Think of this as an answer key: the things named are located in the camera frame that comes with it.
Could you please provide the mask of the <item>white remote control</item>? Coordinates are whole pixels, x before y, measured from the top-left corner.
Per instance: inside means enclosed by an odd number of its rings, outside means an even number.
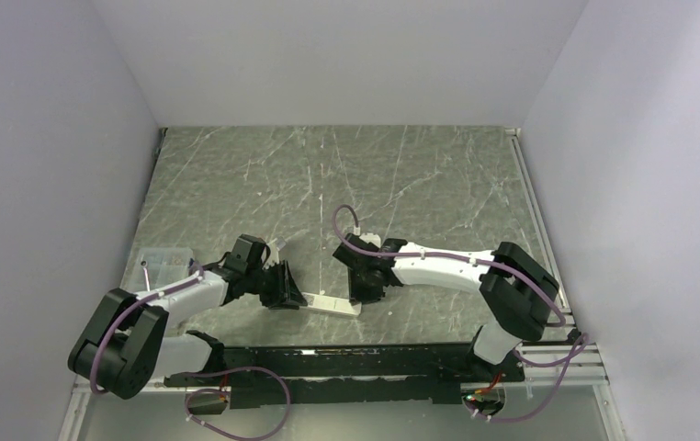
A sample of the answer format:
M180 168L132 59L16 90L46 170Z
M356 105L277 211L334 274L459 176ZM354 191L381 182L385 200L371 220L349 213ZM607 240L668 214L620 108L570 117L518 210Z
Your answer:
M362 311L361 303L352 302L349 299L307 292L304 292L302 297L307 301L304 308L308 311L333 314L343 317L357 317Z

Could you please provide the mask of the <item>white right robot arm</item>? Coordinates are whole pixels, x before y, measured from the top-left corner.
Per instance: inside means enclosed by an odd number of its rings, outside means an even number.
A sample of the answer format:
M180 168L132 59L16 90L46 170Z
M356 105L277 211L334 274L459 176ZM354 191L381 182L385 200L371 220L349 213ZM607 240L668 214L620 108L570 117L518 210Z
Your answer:
M540 340L550 316L565 322L556 304L559 282L515 243L459 252L349 233L333 257L346 266L350 298L356 302L376 302L386 288L404 286L481 295L491 318L473 336L466 359L470 376L478 381L498 374L521 343Z

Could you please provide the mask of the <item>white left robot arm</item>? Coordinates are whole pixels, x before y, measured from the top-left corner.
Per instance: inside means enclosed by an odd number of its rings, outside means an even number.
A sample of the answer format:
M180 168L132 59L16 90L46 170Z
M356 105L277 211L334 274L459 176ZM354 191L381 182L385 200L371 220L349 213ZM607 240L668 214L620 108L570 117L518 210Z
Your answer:
M203 386L217 383L228 367L225 345L206 333L169 329L246 294L268 309L297 310L308 302L289 264L263 239L240 235L220 260L192 262L187 276L160 288L108 291L71 349L67 367L87 379L96 394L121 399L137 395L153 378L192 377Z

